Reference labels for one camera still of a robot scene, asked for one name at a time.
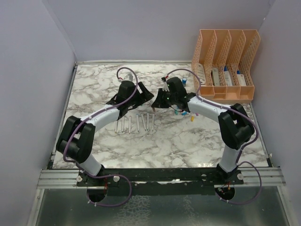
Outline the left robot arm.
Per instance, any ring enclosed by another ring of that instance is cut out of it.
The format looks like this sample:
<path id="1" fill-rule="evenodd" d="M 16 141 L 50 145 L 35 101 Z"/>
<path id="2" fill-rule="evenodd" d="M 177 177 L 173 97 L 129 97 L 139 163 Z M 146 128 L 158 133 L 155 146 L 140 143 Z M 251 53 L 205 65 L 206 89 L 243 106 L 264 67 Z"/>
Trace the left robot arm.
<path id="1" fill-rule="evenodd" d="M 131 81 L 123 81 L 117 94 L 99 111 L 82 118 L 75 116 L 67 118 L 58 138 L 56 150 L 63 156 L 71 158 L 87 172 L 87 179 L 92 185 L 100 185 L 104 179 L 101 172 L 104 166 L 92 155 L 95 133 L 153 97 L 154 95 L 142 82 L 135 85 Z"/>

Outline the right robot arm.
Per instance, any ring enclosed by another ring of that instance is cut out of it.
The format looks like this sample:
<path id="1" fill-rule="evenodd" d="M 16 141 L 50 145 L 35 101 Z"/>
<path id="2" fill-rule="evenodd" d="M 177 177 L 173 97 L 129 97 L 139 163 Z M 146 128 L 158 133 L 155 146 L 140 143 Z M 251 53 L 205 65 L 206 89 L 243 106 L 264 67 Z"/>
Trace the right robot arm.
<path id="1" fill-rule="evenodd" d="M 188 113 L 197 113 L 219 124 L 222 140 L 225 144 L 222 159 L 217 165 L 216 179 L 221 184 L 227 184 L 233 179 L 233 171 L 241 156 L 244 145 L 255 132 L 252 120 L 246 114 L 241 104 L 220 105 L 197 94 L 188 93 L 178 77 L 167 79 L 163 88 L 151 105 L 152 108 L 166 109 L 177 106 Z"/>

